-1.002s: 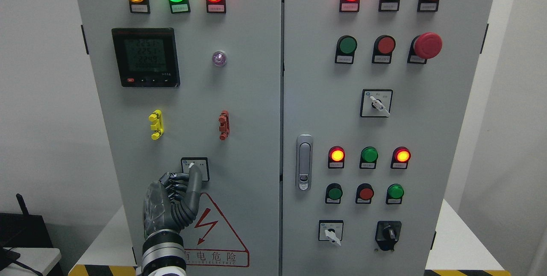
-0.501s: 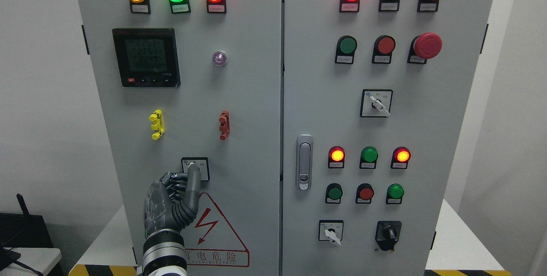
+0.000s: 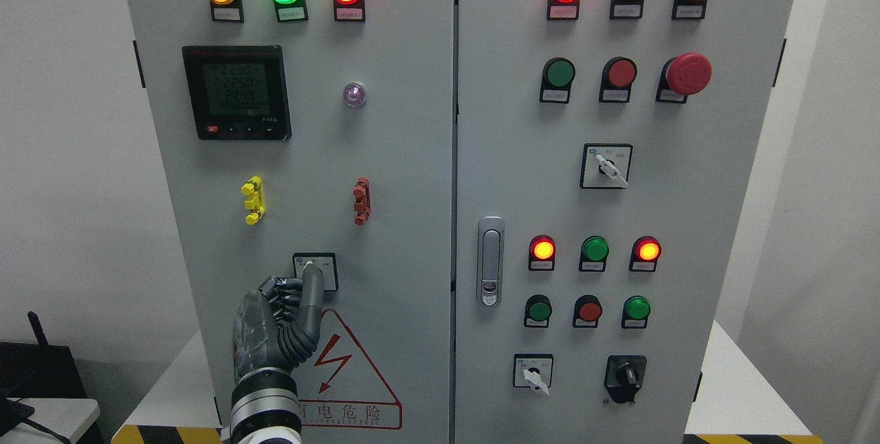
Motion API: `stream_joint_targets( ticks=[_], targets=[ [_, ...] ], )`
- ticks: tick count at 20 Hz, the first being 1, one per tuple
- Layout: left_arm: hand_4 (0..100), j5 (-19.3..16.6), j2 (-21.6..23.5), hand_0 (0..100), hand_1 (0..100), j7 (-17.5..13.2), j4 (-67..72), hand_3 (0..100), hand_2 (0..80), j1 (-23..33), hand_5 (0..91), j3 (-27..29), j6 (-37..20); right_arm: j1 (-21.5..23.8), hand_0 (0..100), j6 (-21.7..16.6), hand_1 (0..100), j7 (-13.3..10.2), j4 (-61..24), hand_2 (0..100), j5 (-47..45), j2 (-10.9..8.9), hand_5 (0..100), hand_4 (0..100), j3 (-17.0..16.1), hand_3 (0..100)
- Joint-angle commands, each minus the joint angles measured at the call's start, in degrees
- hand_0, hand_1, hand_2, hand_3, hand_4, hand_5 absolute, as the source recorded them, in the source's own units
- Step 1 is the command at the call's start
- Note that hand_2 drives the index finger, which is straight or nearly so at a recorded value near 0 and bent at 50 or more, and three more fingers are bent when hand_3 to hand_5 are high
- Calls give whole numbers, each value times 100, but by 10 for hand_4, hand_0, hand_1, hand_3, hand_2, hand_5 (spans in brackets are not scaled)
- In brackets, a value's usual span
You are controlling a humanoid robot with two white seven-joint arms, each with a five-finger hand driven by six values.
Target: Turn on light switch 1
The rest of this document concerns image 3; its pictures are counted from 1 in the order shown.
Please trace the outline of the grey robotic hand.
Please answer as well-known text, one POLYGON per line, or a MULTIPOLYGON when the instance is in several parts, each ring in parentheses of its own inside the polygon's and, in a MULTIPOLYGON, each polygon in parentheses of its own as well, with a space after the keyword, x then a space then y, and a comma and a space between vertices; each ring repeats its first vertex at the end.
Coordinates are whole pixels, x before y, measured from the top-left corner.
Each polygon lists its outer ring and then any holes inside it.
POLYGON ((234 376, 262 368, 286 373, 307 362, 320 341, 323 274, 306 263, 301 278, 269 277, 242 296, 234 320, 234 376))

